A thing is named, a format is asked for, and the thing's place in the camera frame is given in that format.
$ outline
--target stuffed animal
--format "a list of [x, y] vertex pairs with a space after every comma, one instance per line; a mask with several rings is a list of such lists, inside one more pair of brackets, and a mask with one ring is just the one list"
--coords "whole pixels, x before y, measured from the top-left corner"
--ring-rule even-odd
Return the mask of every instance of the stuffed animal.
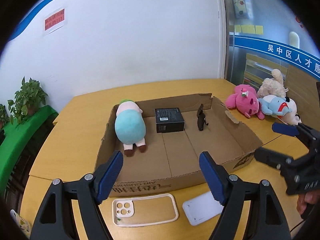
[[301, 122], [301, 119], [300, 119], [300, 116], [297, 114], [296, 102], [290, 98], [289, 102], [287, 102], [287, 105], [289, 108], [292, 109], [292, 112], [287, 113], [284, 116], [279, 118], [287, 124], [298, 125], [298, 123]]
[[253, 87], [241, 84], [235, 87], [234, 92], [225, 101], [227, 108], [237, 108], [247, 118], [256, 114], [260, 120], [264, 119], [257, 92]]
[[128, 157], [133, 156], [133, 144], [142, 153], [147, 149], [144, 139], [146, 125], [141, 114], [142, 110], [131, 100], [121, 101], [116, 112], [116, 135], [119, 141], [123, 143], [124, 154]]
[[282, 117], [287, 113], [291, 113], [292, 109], [288, 107], [289, 98], [279, 98], [275, 95], [268, 95], [264, 98], [259, 98], [261, 103], [261, 111], [266, 115], [273, 117]]
[[279, 69], [271, 71], [273, 78], [265, 78], [258, 90], [258, 98], [263, 98], [267, 95], [275, 95], [280, 98], [286, 96], [288, 89], [284, 89], [283, 77]]

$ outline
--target cardboard box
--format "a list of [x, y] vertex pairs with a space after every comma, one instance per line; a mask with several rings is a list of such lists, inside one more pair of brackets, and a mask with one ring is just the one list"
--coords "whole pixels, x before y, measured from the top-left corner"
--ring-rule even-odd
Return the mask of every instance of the cardboard box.
[[184, 119], [179, 108], [155, 109], [157, 133], [180, 132], [184, 130]]
[[[248, 165], [253, 151], [262, 142], [211, 95], [193, 94], [136, 102], [143, 110], [148, 149], [145, 153], [136, 149], [133, 157], [124, 156], [122, 170], [110, 196], [158, 194], [204, 183], [198, 160], [203, 151], [208, 151], [229, 173]], [[196, 116], [201, 104], [209, 123], [203, 131], [198, 130]], [[184, 131], [157, 133], [154, 109], [174, 107], [182, 112]], [[115, 149], [123, 152], [114, 129], [117, 108], [118, 105], [111, 111], [95, 168], [105, 163]]]

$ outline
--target black box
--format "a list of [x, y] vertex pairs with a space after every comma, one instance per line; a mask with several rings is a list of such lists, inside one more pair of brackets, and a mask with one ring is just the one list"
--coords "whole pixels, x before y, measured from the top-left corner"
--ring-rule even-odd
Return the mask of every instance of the black box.
[[180, 132], [184, 129], [184, 119], [179, 108], [155, 109], [157, 133]]

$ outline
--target white phone case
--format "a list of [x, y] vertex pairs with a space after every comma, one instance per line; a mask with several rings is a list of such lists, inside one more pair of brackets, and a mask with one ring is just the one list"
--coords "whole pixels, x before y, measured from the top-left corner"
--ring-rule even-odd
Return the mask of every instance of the white phone case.
[[221, 214], [223, 206], [208, 191], [198, 197], [185, 201], [182, 208], [193, 226], [199, 225], [216, 215]]
[[173, 222], [179, 213], [169, 194], [117, 198], [112, 202], [113, 223], [119, 227], [144, 227]]

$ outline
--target human hand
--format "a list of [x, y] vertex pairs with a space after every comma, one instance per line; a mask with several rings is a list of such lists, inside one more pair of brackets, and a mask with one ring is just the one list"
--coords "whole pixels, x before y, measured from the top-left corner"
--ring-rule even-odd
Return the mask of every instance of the human hand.
[[299, 214], [303, 214], [307, 208], [307, 203], [316, 204], [320, 199], [320, 189], [307, 192], [305, 194], [299, 194], [297, 201], [297, 211]]

